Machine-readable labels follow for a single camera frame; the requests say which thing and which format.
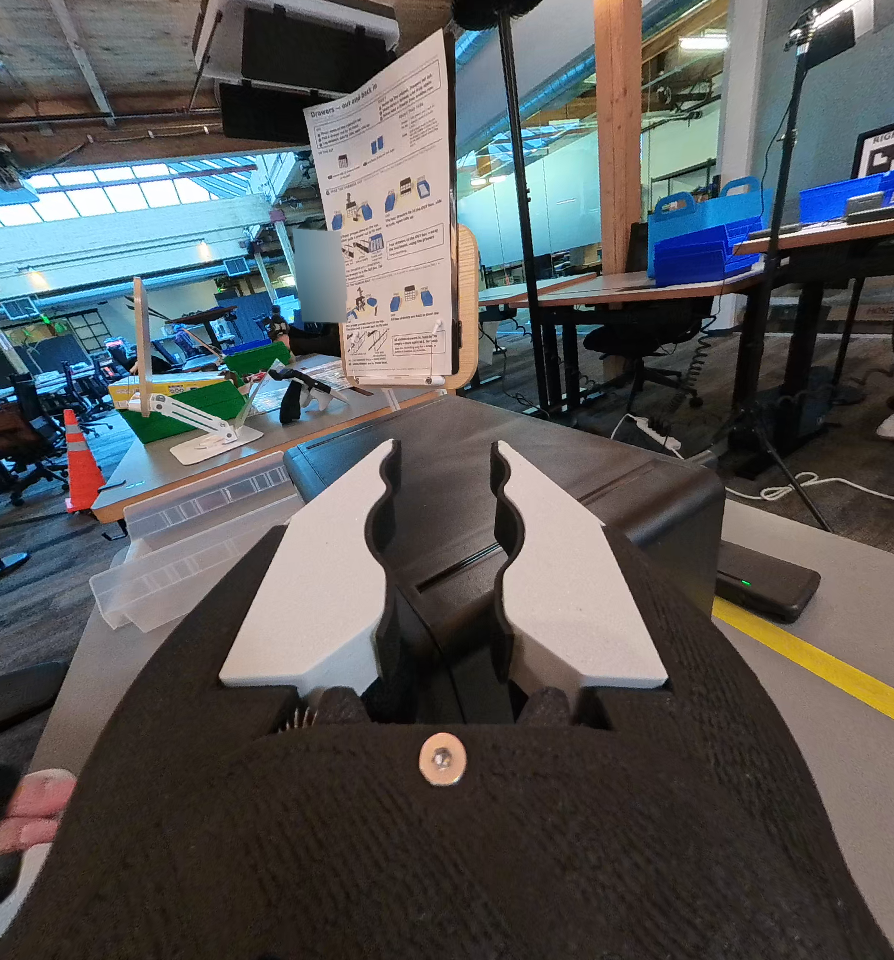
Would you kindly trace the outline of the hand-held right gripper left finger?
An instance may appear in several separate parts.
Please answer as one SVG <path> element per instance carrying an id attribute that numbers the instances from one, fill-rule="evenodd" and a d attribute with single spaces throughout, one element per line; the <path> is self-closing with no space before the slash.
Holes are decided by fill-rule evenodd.
<path id="1" fill-rule="evenodd" d="M 400 630 L 383 551 L 400 479 L 390 438 L 291 517 L 219 671 L 225 687 L 320 697 L 393 676 Z"/>

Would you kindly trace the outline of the clear plastic bin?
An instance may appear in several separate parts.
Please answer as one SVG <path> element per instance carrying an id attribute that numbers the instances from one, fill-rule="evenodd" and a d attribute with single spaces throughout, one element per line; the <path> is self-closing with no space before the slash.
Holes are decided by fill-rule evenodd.
<path id="1" fill-rule="evenodd" d="M 99 615 L 144 633 L 185 617 L 303 504 L 275 452 L 128 507 L 123 562 L 90 580 Z"/>

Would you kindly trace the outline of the black drawer cabinet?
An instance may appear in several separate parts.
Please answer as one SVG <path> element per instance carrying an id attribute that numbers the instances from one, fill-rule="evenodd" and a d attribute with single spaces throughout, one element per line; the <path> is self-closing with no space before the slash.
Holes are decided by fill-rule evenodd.
<path id="1" fill-rule="evenodd" d="M 395 531 L 383 557 L 397 585 L 406 681 L 367 695 L 384 719 L 513 719 L 490 659 L 492 592 L 506 560 L 493 530 L 490 448 L 509 443 L 644 552 L 694 606 L 712 612 L 726 493 L 710 468 L 448 395 L 287 450 L 309 502 L 382 441 L 401 444 Z"/>

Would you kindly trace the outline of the person's left hand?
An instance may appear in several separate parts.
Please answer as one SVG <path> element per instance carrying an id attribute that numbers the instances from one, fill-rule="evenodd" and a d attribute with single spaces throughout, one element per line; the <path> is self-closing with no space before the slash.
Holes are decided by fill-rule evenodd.
<path id="1" fill-rule="evenodd" d="M 73 773 L 63 769 L 24 776 L 0 818 L 0 856 L 51 844 L 77 781 Z"/>

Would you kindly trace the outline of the white power strip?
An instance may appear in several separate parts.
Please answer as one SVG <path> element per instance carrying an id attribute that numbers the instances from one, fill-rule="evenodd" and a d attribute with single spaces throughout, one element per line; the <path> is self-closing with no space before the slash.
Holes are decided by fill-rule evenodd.
<path id="1" fill-rule="evenodd" d="M 609 439 L 618 439 L 618 435 L 623 431 L 630 434 L 633 430 L 639 432 L 639 434 L 647 438 L 651 444 L 664 453 L 678 460 L 684 459 L 681 453 L 681 441 L 676 438 L 663 423 L 657 424 L 655 420 L 644 415 L 632 413 L 623 414 L 611 430 Z"/>

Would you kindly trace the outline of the grey table wooden edge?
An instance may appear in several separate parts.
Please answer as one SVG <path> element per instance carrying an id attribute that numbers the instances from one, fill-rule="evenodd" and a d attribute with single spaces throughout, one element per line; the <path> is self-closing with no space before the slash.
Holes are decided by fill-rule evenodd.
<path id="1" fill-rule="evenodd" d="M 131 505 L 224 473 L 241 461 L 283 452 L 384 417 L 392 411 L 381 389 L 369 387 L 367 391 L 363 394 L 357 390 L 344 390 L 342 394 L 347 403 L 332 400 L 323 412 L 312 405 L 302 412 L 300 420 L 288 425 L 280 423 L 276 411 L 249 417 L 246 424 L 259 430 L 260 438 L 195 464 L 183 464 L 172 453 L 173 447 L 185 443 L 184 436 L 164 438 L 148 445 L 135 440 L 113 471 L 108 488 L 95 499 L 93 515 L 103 524 L 119 522 Z"/>

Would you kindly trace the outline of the black power bank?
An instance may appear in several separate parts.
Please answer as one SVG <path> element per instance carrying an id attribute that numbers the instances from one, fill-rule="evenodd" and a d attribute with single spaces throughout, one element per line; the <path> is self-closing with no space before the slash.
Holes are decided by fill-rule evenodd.
<path id="1" fill-rule="evenodd" d="M 717 552 L 717 597 L 760 616 L 796 622 L 815 596 L 819 572 L 721 540 Z"/>

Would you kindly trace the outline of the yellow cardboard box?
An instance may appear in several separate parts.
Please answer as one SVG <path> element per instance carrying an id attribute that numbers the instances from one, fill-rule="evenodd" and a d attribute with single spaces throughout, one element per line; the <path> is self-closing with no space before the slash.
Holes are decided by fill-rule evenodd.
<path id="1" fill-rule="evenodd" d="M 176 371 L 165 374 L 153 374 L 147 378 L 146 385 L 153 394 L 176 396 L 195 389 L 216 384 L 233 386 L 233 382 L 219 371 Z M 117 409 L 127 409 L 129 402 L 140 392 L 141 382 L 138 375 L 129 375 L 117 379 L 108 387 L 109 396 Z"/>

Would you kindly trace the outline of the black office chair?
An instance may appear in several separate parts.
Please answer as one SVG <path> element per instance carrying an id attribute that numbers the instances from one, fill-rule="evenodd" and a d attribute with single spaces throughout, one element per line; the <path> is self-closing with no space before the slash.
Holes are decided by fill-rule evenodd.
<path id="1" fill-rule="evenodd" d="M 697 409 L 704 401 L 693 386 L 671 369 L 648 368 L 645 360 L 658 356 L 662 349 L 688 343 L 701 332 L 710 316 L 712 296 L 635 301 L 633 305 L 612 309 L 598 305 L 595 315 L 600 325 L 588 333 L 583 347 L 603 357 L 616 356 L 623 361 L 621 381 L 630 381 L 625 412 L 633 412 L 636 395 L 646 382 L 675 390 L 677 396 L 688 395 L 690 406 Z"/>
<path id="2" fill-rule="evenodd" d="M 56 437 L 44 417 L 30 421 L 16 404 L 0 407 L 0 464 L 13 465 L 4 481 L 13 506 L 23 505 L 24 492 L 41 480 L 59 482 L 61 490 L 69 493 L 66 466 L 54 464 L 66 451 Z"/>

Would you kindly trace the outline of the black sandbag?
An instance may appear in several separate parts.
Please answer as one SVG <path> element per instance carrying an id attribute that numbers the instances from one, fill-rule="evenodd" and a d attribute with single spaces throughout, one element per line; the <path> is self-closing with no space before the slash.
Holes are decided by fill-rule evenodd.
<path id="1" fill-rule="evenodd" d="M 828 366 L 812 366 L 807 386 L 797 393 L 773 387 L 759 395 L 765 430 L 780 454 L 789 455 L 824 433 L 833 406 L 831 379 Z"/>

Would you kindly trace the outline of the wooden top desk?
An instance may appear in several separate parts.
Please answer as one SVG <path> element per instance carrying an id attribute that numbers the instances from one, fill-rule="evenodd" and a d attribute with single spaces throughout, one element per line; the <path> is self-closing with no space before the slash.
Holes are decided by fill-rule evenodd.
<path id="1" fill-rule="evenodd" d="M 632 306 L 635 302 L 712 297 L 710 316 L 705 318 L 700 332 L 693 340 L 664 347 L 660 355 L 645 359 L 647 368 L 672 370 L 673 380 L 677 380 L 677 375 L 681 375 L 688 386 L 697 390 L 695 382 L 709 351 L 709 334 L 712 332 L 718 307 L 726 295 L 747 294 L 761 271 L 761 268 L 754 267 L 721 281 L 664 287 L 658 287 L 654 280 L 647 277 L 645 271 L 603 276 L 590 273 L 543 280 L 539 288 L 539 305 L 543 312 L 548 351 L 550 398 L 553 401 L 560 400 L 559 409 L 551 411 L 551 417 L 568 420 L 576 412 L 603 398 L 614 397 L 621 391 L 625 391 L 628 405 L 632 383 L 622 381 L 624 361 L 616 356 L 604 357 L 584 348 L 585 336 L 601 324 L 594 312 L 596 306 L 618 309 Z M 527 388 L 515 389 L 510 383 L 508 371 L 510 352 L 503 349 L 498 342 L 502 326 L 513 322 L 514 333 L 522 334 L 533 346 L 530 321 L 517 320 L 518 312 L 528 306 L 526 286 L 520 284 L 482 291 L 479 294 L 479 305 L 480 342 L 492 349 L 495 358 L 501 358 L 501 368 L 491 375 L 476 374 L 474 392 L 480 399 L 484 399 L 486 391 L 494 391 L 506 397 L 519 410 L 541 417 L 537 410 L 536 369 L 533 368 L 534 393 L 527 395 Z M 649 384 L 659 386 L 645 382 L 644 388 Z M 688 394 L 677 395 L 673 389 L 659 387 L 671 391 L 675 405 L 686 400 L 690 406 Z"/>
<path id="2" fill-rule="evenodd" d="M 755 238 L 738 246 L 742 254 L 766 253 L 767 238 Z M 832 373 L 833 406 L 860 402 L 859 388 L 842 382 L 849 343 L 866 281 L 894 277 L 894 217 L 874 222 L 828 222 L 805 226 L 779 237 L 781 263 L 772 291 L 778 286 L 800 287 L 787 354 L 783 395 L 793 395 L 807 386 L 814 351 L 822 328 L 824 296 L 827 289 L 846 288 L 851 282 L 850 301 Z M 735 428 L 737 437 L 752 438 L 753 432 Z"/>

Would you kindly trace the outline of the wooden sheet holder board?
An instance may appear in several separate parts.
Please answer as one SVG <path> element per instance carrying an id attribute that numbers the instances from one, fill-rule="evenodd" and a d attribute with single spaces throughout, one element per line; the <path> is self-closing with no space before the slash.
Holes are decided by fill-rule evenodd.
<path id="1" fill-rule="evenodd" d="M 472 231 L 460 224 L 456 229 L 457 270 L 456 314 L 458 332 L 454 335 L 457 346 L 457 372 L 446 376 L 443 384 L 437 385 L 417 379 L 395 379 L 388 383 L 374 383 L 365 375 L 356 375 L 350 366 L 350 349 L 341 341 L 341 363 L 345 378 L 352 388 L 381 394 L 383 402 L 392 411 L 427 402 L 435 398 L 457 395 L 470 383 L 477 371 L 478 317 L 479 317 L 479 250 Z"/>

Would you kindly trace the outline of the stack of blue bins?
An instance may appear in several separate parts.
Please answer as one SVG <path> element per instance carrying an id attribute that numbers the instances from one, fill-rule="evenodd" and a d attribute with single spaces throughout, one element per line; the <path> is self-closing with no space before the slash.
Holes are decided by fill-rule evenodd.
<path id="1" fill-rule="evenodd" d="M 775 192 L 760 179 L 729 181 L 716 198 L 680 192 L 658 201 L 647 218 L 647 268 L 658 287 L 720 282 L 753 268 L 758 254 L 735 248 L 765 229 Z"/>

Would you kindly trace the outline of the blue plastic bin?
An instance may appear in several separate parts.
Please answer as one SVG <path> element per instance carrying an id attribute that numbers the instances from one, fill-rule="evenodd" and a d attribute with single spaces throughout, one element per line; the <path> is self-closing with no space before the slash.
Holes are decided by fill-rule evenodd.
<path id="1" fill-rule="evenodd" d="M 894 208 L 894 170 L 801 190 L 799 222 L 807 226 L 843 219 L 850 198 L 875 191 L 884 191 L 885 203 Z"/>

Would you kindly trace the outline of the black white tag board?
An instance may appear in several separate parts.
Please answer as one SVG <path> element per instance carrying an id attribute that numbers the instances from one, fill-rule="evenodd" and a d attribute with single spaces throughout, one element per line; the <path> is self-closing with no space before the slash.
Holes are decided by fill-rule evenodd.
<path id="1" fill-rule="evenodd" d="M 851 178 L 862 179 L 894 170 L 894 122 L 862 132 L 856 141 Z"/>

